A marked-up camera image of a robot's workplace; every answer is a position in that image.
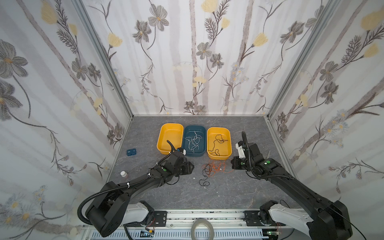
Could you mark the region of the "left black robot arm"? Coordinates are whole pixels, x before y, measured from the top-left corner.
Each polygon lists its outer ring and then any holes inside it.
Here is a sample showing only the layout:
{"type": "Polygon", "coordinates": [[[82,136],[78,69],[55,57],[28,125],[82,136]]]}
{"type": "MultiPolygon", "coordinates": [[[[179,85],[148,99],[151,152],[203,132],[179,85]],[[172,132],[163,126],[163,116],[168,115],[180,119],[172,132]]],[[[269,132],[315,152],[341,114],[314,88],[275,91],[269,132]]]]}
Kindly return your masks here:
{"type": "Polygon", "coordinates": [[[106,183],[98,192],[83,200],[78,209],[78,218],[94,226],[102,237],[111,235],[120,225],[127,224],[130,200],[136,195],[159,188],[174,178],[192,174],[195,166],[180,150],[172,151],[161,159],[149,172],[130,181],[106,183]]]}

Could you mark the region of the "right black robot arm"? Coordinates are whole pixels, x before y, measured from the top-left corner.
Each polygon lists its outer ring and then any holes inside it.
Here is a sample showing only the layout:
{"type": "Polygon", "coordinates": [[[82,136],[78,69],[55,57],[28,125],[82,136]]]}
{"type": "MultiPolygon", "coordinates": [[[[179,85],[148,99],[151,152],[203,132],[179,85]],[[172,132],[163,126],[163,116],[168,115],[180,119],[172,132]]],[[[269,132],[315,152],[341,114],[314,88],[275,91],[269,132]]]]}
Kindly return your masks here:
{"type": "Polygon", "coordinates": [[[313,240],[347,240],[353,235],[347,207],[317,194],[272,158],[265,159],[257,144],[246,140],[236,144],[238,156],[231,160],[234,170],[245,170],[250,177],[265,180],[283,190],[298,203],[303,212],[286,208],[276,201],[260,207],[258,219],[264,226],[273,223],[287,225],[313,240]]]}

